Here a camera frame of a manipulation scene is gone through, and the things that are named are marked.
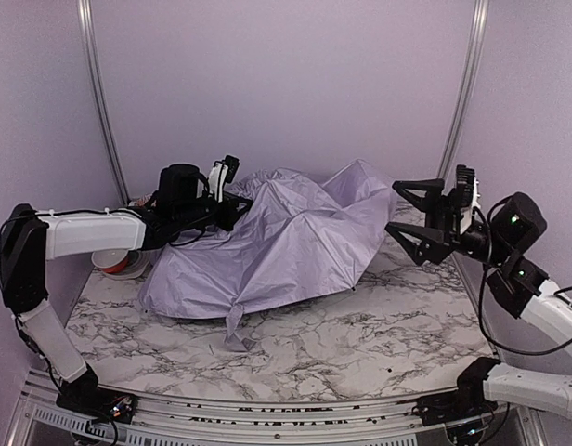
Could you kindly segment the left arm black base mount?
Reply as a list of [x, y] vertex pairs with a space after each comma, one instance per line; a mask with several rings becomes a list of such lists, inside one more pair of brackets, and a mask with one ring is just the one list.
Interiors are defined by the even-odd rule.
[[137, 403], [138, 398], [134, 394], [123, 394], [101, 388], [92, 394], [59, 394], [56, 400], [60, 408], [122, 424], [131, 423]]

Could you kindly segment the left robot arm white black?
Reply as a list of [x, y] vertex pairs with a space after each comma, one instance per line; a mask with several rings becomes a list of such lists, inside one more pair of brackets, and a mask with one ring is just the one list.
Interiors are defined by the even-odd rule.
[[145, 204], [113, 210], [38, 211], [16, 205], [0, 228], [0, 292], [32, 347], [62, 380], [60, 395], [86, 401], [98, 378], [65, 333], [49, 305], [46, 264], [64, 256], [110, 250], [153, 251], [188, 230], [232, 230], [253, 202], [224, 187], [239, 168], [226, 156], [209, 175], [192, 164], [171, 164]]

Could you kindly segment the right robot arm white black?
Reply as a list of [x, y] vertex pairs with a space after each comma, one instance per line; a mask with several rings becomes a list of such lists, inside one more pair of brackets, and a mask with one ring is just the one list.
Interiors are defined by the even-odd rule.
[[[567, 289], [526, 257], [547, 229], [533, 199], [516, 192], [488, 213], [478, 202], [474, 170], [462, 166], [449, 194], [441, 178], [396, 181], [396, 193], [424, 214], [416, 226], [391, 222], [385, 229], [418, 266], [439, 265], [459, 253], [481, 263], [481, 291], [516, 320], [538, 328], [572, 358], [572, 299]], [[467, 413], [503, 401], [550, 412], [572, 421], [572, 375], [533, 372], [495, 358], [478, 358], [457, 378], [451, 407]]]

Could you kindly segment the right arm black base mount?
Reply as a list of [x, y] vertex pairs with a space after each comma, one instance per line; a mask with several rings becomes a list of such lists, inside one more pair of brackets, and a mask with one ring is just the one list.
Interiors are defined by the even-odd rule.
[[481, 414], [494, 414], [499, 407], [489, 400], [471, 400], [459, 390], [437, 393], [416, 400], [411, 413], [422, 420], [423, 426], [460, 421]]

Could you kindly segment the lavender folding umbrella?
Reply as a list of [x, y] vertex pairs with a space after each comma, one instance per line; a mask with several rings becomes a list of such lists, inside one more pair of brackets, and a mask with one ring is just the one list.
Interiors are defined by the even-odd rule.
[[244, 352], [246, 314], [354, 288], [385, 238], [393, 180], [363, 160], [331, 177], [259, 171], [231, 187], [253, 201], [230, 232], [166, 246], [139, 291], [142, 308], [169, 318], [222, 319], [225, 345]]

